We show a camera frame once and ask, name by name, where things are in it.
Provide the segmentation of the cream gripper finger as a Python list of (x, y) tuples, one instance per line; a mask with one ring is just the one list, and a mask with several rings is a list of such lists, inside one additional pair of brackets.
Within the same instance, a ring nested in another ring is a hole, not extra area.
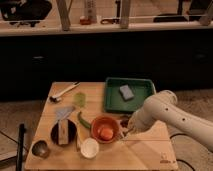
[(127, 135), (127, 134), (129, 134), (129, 133), (133, 133), (133, 132), (135, 132), (135, 130), (136, 130), (135, 127), (129, 128), (129, 129), (125, 132), (125, 134)]

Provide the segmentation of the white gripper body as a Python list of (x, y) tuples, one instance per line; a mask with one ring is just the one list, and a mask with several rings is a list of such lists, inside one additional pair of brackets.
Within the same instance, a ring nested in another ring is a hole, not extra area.
[(131, 133), (131, 134), (136, 134), (136, 133), (140, 133), (140, 132), (145, 132), (148, 130), (148, 127), (143, 123), (142, 119), (140, 118), (141, 114), (139, 111), (135, 111), (132, 116), (129, 119), (128, 122), (128, 129), (135, 127), (136, 130), (135, 132)]

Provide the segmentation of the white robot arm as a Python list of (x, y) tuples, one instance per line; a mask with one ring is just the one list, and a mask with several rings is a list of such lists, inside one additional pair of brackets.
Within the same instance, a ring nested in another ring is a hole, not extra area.
[(175, 93), (160, 91), (145, 99), (128, 121), (128, 130), (135, 134), (148, 131), (157, 120), (181, 130), (213, 152), (213, 122), (194, 116), (177, 106)]

